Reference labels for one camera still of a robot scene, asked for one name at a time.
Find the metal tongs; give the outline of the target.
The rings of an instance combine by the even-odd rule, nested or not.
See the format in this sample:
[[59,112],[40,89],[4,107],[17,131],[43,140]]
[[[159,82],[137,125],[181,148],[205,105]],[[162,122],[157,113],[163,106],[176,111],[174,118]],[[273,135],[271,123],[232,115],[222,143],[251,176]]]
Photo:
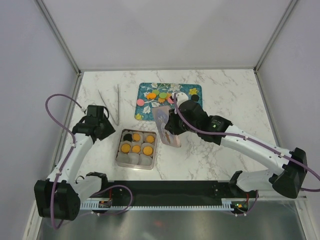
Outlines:
[[110,89],[100,85],[98,94],[102,103],[108,109],[113,123],[118,127],[120,125],[120,85],[114,85]]

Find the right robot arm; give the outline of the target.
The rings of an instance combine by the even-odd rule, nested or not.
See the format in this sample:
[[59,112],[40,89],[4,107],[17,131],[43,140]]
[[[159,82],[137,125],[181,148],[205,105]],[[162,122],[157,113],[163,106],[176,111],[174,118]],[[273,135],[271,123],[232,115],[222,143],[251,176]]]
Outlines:
[[228,183],[233,197],[251,191],[274,190],[295,199],[299,195],[307,170],[306,152],[300,148],[289,150],[259,141],[239,129],[230,120],[218,115],[208,115],[192,100],[187,100],[169,110],[165,130],[173,135],[196,133],[202,140],[235,150],[266,167],[265,170],[236,171]]

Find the plain round orange cookie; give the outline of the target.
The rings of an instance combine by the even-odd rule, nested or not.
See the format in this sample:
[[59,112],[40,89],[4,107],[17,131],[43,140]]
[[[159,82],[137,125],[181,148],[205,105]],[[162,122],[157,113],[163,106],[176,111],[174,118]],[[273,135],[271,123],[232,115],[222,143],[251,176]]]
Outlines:
[[134,145],[131,150],[133,153],[139,154],[141,151],[141,147],[139,145]]

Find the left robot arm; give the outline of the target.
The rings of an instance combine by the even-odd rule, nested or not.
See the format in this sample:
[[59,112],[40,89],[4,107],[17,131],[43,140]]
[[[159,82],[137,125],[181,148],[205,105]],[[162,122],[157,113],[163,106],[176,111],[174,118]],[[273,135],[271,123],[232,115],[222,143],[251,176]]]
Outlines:
[[96,194],[105,197],[110,190],[107,175],[89,172],[76,183],[77,173],[89,150],[97,140],[115,132],[105,106],[89,105],[86,115],[73,127],[70,150],[63,153],[54,170],[45,180],[34,185],[38,214],[42,218],[73,221],[81,204]]

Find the square cookie tin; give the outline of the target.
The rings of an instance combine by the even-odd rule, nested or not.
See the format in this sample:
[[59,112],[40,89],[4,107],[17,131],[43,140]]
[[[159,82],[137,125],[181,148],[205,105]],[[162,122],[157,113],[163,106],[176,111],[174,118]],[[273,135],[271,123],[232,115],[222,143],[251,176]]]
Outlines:
[[152,170],[155,165],[157,134],[154,131],[123,129],[115,155],[120,167]]

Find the large orange cookie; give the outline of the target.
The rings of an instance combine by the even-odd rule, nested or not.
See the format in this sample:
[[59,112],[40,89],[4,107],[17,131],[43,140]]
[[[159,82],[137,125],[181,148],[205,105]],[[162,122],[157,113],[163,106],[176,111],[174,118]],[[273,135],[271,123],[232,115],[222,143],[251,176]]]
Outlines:
[[120,150],[121,150],[122,153],[127,154],[127,153],[129,153],[130,150],[131,150],[131,145],[125,143],[125,144],[123,144],[123,145],[121,146]]

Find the orange cookie small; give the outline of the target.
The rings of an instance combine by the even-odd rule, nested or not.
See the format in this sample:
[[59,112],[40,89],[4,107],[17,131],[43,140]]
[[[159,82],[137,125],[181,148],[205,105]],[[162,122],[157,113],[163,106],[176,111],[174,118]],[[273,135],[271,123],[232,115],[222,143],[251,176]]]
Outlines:
[[134,141],[138,142],[138,141],[140,141],[141,136],[138,133],[134,133],[132,135],[132,138],[133,138]]

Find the round dotted orange cookie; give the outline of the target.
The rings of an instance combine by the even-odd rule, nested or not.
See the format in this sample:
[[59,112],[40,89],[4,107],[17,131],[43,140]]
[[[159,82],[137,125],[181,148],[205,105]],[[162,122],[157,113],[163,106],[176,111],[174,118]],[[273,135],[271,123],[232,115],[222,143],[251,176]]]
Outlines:
[[153,148],[151,146],[145,146],[142,150],[143,154],[146,156],[151,156],[154,152]]

